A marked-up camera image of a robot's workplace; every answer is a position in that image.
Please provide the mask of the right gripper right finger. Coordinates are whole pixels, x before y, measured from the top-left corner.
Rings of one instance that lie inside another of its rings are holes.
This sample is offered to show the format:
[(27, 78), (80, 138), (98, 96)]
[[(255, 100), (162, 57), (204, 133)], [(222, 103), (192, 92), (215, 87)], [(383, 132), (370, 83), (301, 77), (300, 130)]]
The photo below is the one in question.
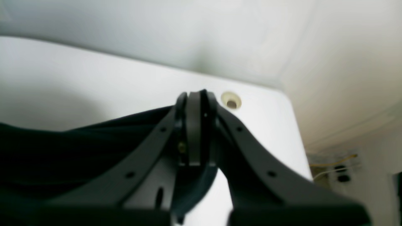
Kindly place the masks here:
[(207, 131), (205, 132), (208, 140), (208, 160), (207, 163), (209, 166), (217, 166), (217, 100), (213, 92), (206, 93), (207, 100)]

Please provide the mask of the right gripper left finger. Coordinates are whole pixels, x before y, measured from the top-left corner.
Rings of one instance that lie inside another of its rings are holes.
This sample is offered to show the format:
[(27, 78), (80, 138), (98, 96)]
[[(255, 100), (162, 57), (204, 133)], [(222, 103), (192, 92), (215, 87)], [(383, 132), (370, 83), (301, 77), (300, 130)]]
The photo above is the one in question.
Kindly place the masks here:
[(183, 92), (175, 104), (175, 136), (180, 166), (201, 166), (200, 93)]

